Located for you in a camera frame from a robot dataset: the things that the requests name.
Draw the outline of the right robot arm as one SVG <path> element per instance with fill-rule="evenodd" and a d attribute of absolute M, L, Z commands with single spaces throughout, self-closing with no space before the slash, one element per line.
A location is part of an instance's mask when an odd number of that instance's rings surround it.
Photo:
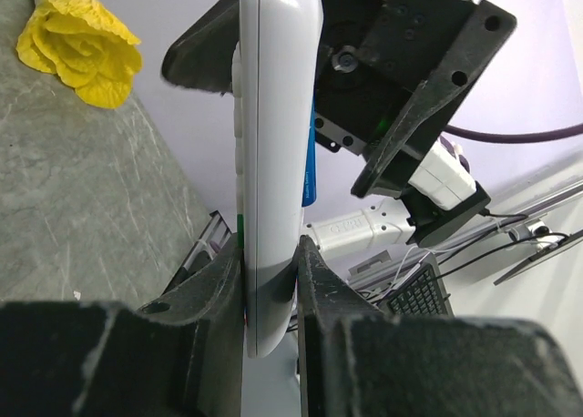
<path fill-rule="evenodd" d="M 473 0 L 219 0 L 169 48 L 172 85 L 234 96 L 239 242 L 252 267 L 386 241 L 438 245 L 489 196 L 441 136 L 516 19 Z M 367 210 L 304 224 L 312 148 L 365 165 Z"/>

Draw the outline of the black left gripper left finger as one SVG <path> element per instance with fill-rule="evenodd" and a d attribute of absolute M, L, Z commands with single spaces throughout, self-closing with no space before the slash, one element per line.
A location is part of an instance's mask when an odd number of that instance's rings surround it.
<path fill-rule="evenodd" d="M 113 301 L 1 307 L 4 416 L 237 416 L 241 251 L 227 243 L 178 287 L 133 310 Z"/>

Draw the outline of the black keyboard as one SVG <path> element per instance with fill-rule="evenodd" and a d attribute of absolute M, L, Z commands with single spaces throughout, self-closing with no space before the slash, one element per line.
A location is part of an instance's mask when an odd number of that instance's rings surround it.
<path fill-rule="evenodd" d="M 382 311 L 405 316 L 453 316 L 450 294 L 434 258 L 424 259 L 382 301 Z"/>

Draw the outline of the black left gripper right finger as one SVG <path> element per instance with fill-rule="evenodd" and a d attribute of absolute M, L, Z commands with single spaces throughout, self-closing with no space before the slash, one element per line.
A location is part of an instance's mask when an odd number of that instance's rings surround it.
<path fill-rule="evenodd" d="M 582 395 L 551 335 L 532 321 L 382 313 L 298 254 L 305 416 L 579 416 Z"/>

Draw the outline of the blue battery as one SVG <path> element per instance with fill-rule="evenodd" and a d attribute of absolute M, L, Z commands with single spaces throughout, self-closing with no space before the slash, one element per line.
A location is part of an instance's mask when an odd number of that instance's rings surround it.
<path fill-rule="evenodd" d="M 304 173 L 304 183 L 302 191 L 302 207 L 307 208 L 312 205 L 317 197 L 316 192 L 316 151 L 315 151 L 315 107 L 312 106 L 311 122 L 306 154 L 306 164 Z"/>

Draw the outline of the white remote with orange button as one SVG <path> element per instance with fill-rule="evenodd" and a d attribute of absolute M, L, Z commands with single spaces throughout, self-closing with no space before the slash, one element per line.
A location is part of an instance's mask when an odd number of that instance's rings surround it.
<path fill-rule="evenodd" d="M 231 77 L 247 352 L 286 333 L 312 123 L 321 0 L 239 0 Z"/>

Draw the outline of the aluminium table frame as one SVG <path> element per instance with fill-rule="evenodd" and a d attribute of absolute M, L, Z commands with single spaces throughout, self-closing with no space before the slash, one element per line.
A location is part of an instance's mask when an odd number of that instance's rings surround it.
<path fill-rule="evenodd" d="M 222 215 L 217 210 L 211 212 L 210 221 L 194 242 L 162 294 L 176 289 L 184 281 L 209 265 L 227 243 L 231 234 L 232 232 Z"/>

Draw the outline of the yellow toy cabbage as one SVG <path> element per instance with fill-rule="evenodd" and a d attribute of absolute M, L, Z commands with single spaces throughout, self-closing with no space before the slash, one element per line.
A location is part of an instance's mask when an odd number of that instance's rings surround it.
<path fill-rule="evenodd" d="M 20 61 L 57 76 L 86 104 L 117 109 L 142 68 L 140 39 L 100 0 L 34 0 L 17 39 Z"/>

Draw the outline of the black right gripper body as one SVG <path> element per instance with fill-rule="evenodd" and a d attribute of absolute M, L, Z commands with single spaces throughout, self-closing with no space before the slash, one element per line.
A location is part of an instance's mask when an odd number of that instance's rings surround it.
<path fill-rule="evenodd" d="M 316 141 L 364 158 L 418 86 L 476 83 L 517 20 L 487 0 L 322 0 Z"/>

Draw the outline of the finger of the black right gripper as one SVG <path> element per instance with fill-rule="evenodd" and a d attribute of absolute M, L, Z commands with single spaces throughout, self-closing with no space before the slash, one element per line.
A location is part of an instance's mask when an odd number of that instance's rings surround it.
<path fill-rule="evenodd" d="M 171 85 L 232 91 L 231 63 L 240 39 L 239 0 L 218 0 L 169 47 L 160 74 Z"/>
<path fill-rule="evenodd" d="M 472 82 L 435 89 L 422 82 L 401 109 L 388 132 L 366 155 L 366 164 L 351 194 L 357 198 L 380 195 L 400 198 L 445 126 L 464 101 Z"/>

